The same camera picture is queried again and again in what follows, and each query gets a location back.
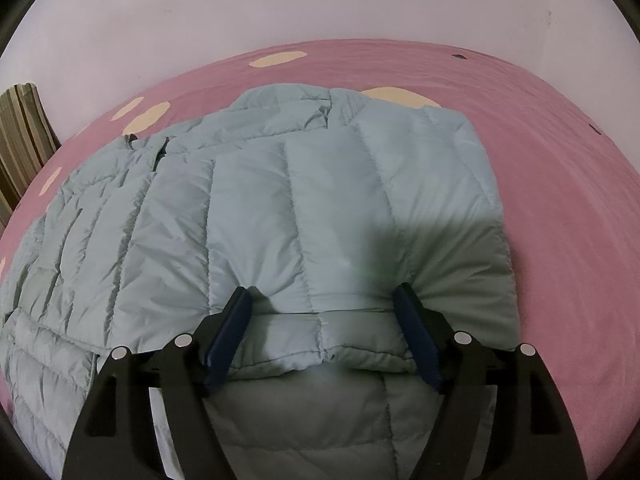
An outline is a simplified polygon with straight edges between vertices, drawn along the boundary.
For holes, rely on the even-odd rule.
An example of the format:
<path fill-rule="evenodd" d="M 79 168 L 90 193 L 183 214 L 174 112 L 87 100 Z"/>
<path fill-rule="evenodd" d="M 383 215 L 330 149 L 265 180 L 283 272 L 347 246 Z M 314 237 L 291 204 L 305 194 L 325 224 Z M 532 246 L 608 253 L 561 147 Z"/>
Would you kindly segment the light blue puffer jacket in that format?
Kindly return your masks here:
<path fill-rule="evenodd" d="M 207 413 L 241 479 L 405 479 L 437 416 L 393 289 L 491 347 L 518 343 L 494 173 L 471 123 L 276 84 L 92 155 L 1 286 L 14 427 L 52 478 L 107 353 L 162 348 L 254 298 Z"/>

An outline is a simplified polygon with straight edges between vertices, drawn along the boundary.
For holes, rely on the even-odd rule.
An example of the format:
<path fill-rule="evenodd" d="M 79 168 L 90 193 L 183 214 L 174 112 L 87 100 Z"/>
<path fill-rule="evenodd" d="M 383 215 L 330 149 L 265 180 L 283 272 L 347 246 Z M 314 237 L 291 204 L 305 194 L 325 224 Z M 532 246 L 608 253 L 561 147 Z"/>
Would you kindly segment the pink dotted bed sheet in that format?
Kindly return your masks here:
<path fill-rule="evenodd" d="M 414 41 L 306 41 L 140 90 L 65 141 L 35 177 L 2 235 L 2 270 L 64 179 L 134 118 L 163 105 L 157 132 L 275 82 L 380 90 L 469 118 L 504 205 L 522 334 L 559 386 L 588 474 L 610 471 L 639 419 L 638 172 L 569 99 L 500 58 Z"/>

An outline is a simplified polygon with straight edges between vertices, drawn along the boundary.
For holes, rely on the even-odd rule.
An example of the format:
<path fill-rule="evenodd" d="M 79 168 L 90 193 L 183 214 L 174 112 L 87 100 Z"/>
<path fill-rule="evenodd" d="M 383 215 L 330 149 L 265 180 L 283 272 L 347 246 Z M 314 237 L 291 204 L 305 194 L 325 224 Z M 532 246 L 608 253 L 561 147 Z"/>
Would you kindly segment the striped headboard cushion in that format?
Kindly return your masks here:
<path fill-rule="evenodd" d="M 14 84 L 1 93 L 1 231 L 29 185 L 60 147 L 32 82 Z"/>

